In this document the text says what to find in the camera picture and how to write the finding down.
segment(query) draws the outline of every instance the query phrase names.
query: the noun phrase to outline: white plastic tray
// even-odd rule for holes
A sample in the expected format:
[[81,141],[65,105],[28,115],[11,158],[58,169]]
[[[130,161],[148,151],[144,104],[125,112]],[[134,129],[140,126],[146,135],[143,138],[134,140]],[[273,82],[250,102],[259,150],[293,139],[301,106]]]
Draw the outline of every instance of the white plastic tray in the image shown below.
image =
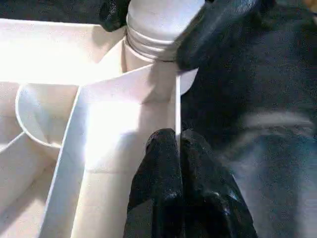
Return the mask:
[[122,237],[145,144],[180,134],[196,71],[140,56],[124,28],[1,19],[0,31],[0,238]]

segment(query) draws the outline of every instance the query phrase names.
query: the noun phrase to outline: white container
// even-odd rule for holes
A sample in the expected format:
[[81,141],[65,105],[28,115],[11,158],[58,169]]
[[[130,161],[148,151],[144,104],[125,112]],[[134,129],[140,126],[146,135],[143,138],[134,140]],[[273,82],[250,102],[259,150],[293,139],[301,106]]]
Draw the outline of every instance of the white container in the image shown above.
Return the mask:
[[181,35],[204,0],[131,0],[127,14],[128,41],[140,54],[173,61]]
[[180,81],[196,72],[141,56],[125,29],[0,20],[0,31],[10,81],[0,84],[0,238],[122,237],[145,143],[161,128],[180,134]]
[[[6,81],[0,82],[0,238],[35,238],[43,221],[55,168],[55,161],[43,148],[58,153],[63,133],[59,134],[56,146],[47,146],[47,141],[35,139],[25,119],[30,112],[41,112],[34,107],[37,102],[44,112],[39,115],[62,116],[63,123],[59,125],[64,128],[74,98],[68,100],[64,110],[68,114],[63,114],[58,110],[65,103],[61,95],[63,99],[74,97],[74,88],[78,86],[61,85],[94,80],[94,69],[122,39],[125,29],[107,33],[98,25],[0,19],[0,32],[1,80]],[[43,90],[44,84],[55,87],[56,92]],[[23,99],[19,88],[26,93]],[[39,97],[41,93],[45,96],[44,91],[49,97],[47,101]],[[15,101],[25,105],[17,110],[21,124],[26,125],[25,132],[17,120]]]

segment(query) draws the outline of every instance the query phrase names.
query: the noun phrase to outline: dark background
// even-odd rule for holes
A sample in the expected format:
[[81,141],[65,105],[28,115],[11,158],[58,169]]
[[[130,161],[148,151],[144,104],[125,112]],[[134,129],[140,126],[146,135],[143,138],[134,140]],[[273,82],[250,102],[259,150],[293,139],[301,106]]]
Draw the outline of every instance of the dark background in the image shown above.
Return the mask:
[[[0,18],[98,24],[105,0],[0,0]],[[280,4],[302,5],[301,0],[278,0]]]

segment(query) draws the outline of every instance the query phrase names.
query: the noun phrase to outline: gloved hand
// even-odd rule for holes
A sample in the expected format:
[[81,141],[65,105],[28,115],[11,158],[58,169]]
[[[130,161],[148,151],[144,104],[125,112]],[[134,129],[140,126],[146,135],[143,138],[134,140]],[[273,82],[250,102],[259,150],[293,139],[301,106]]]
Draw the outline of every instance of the gloved hand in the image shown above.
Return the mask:
[[[211,52],[231,38],[239,29],[236,23],[247,15],[265,9],[274,0],[215,0],[206,1],[198,23],[178,49],[177,63],[181,69],[194,69],[206,63]],[[114,31],[126,24],[130,0],[107,0],[101,8],[101,25]]]
[[204,138],[187,130],[181,143],[179,159],[172,129],[150,137],[132,181],[124,237],[179,237],[185,227],[191,238],[257,238],[233,176]]

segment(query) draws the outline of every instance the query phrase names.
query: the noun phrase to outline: white bottle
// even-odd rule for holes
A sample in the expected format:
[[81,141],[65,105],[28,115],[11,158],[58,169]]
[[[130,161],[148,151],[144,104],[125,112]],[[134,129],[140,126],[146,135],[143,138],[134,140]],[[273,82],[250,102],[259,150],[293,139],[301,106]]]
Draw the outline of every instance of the white bottle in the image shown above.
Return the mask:
[[131,0],[127,38],[131,47],[150,59],[173,61],[178,37],[205,0]]

